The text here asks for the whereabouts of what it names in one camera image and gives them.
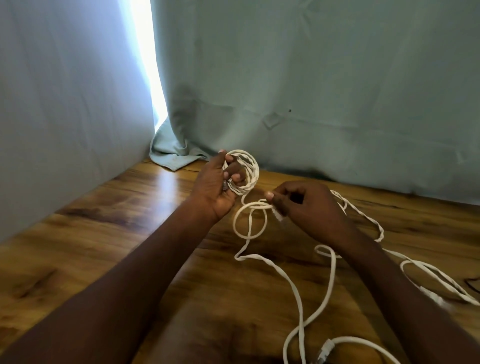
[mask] wooden surface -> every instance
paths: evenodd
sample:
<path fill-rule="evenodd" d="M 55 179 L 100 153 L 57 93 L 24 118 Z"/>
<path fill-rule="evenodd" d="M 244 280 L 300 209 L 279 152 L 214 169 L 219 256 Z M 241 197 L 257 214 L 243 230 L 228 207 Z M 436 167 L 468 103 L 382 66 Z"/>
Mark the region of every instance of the wooden surface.
<path fill-rule="evenodd" d="M 141 243 L 189 194 L 202 165 L 196 162 L 173 173 L 144 161 L 1 245 L 0 349 Z M 248 200 L 292 179 L 298 178 L 262 171 Z M 434 264 L 462 286 L 463 279 L 480 276 L 478 207 L 328 185 L 380 222 L 386 248 Z M 284 339 L 298 323 L 295 300 L 271 267 L 233 259 L 244 244 L 232 231 L 234 211 L 210 231 L 175 277 L 135 363 L 201 363 L 207 358 L 212 363 L 282 362 Z M 239 229 L 245 229 L 246 216 Z M 254 216 L 255 230 L 263 214 Z M 351 216 L 376 236 L 368 221 Z M 271 218 L 247 251 L 271 258 L 289 274 L 306 316 L 322 301 L 330 272 L 330 260 L 316 255 L 314 246 L 288 220 Z M 414 267 L 408 266 L 408 273 L 451 298 L 455 320 L 480 339 L 480 308 L 459 301 Z M 341 261 L 329 305 L 306 329 L 307 358 L 313 359 L 327 338 L 343 335 L 377 342 L 407 363 L 367 289 Z M 290 362 L 298 363 L 297 341 L 289 353 Z M 383 363 L 372 349 L 352 344 L 338 346 L 329 362 Z"/>

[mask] person's left arm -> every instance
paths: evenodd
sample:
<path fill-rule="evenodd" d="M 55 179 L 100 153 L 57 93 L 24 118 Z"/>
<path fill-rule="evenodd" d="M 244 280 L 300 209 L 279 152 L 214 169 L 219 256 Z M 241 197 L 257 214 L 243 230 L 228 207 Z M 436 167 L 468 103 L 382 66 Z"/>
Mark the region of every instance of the person's left arm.
<path fill-rule="evenodd" d="M 222 165 L 231 162 L 226 169 Z M 73 296 L 7 348 L 0 364 L 129 363 L 180 267 L 236 195 L 222 191 L 244 171 L 220 151 L 199 173 L 192 194 L 106 275 Z"/>

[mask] forearm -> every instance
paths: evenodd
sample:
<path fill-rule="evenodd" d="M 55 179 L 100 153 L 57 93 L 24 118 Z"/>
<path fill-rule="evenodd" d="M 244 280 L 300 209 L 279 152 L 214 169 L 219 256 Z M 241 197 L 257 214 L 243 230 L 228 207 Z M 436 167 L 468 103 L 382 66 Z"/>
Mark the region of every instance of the forearm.
<path fill-rule="evenodd" d="M 9 347 L 0 363 L 128 363 L 163 293 L 213 223 L 184 202 L 110 272 Z"/>
<path fill-rule="evenodd" d="M 379 244 L 360 232 L 355 239 L 355 251 L 340 253 L 360 275 L 412 363 L 480 362 L 476 341 L 420 292 Z"/>

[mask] person's right hand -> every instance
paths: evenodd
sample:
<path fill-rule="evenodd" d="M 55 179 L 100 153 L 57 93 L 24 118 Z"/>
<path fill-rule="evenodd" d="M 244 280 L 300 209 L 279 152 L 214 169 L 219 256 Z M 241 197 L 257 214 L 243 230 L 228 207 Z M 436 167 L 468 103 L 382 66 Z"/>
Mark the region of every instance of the person's right hand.
<path fill-rule="evenodd" d="M 290 199 L 293 194 L 303 196 L 301 204 Z M 284 182 L 272 192 L 265 193 L 265 197 L 308 235 L 340 254 L 349 249 L 348 245 L 360 232 L 328 187 L 318 181 Z"/>

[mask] curtain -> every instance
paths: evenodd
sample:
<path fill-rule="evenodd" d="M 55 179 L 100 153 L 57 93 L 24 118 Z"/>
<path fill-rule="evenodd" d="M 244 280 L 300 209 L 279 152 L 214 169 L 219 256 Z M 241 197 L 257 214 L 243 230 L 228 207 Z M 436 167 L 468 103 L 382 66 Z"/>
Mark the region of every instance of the curtain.
<path fill-rule="evenodd" d="M 148 154 L 126 0 L 0 0 L 0 241 Z"/>
<path fill-rule="evenodd" d="M 168 120 L 151 158 L 480 200 L 477 0 L 151 0 Z"/>

